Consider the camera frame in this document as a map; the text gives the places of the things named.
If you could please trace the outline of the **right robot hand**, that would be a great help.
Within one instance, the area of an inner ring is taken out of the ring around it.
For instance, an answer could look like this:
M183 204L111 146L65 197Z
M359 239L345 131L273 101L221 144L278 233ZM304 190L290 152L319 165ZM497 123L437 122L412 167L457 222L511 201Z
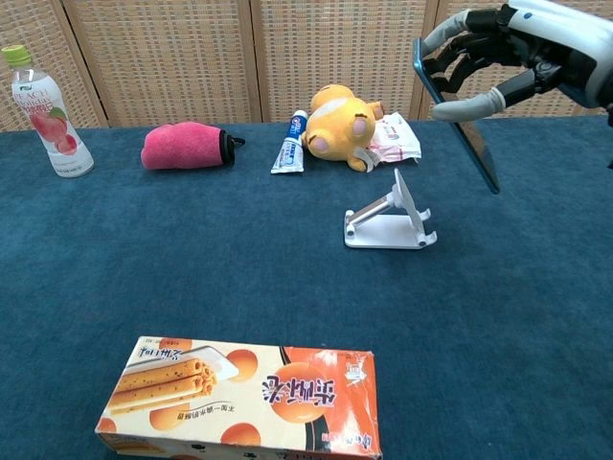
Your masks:
M466 100L450 100L475 72L516 66L522 73ZM484 119L555 88L585 108L612 109L612 23L552 1L508 1L464 10L415 42L414 69L450 123Z

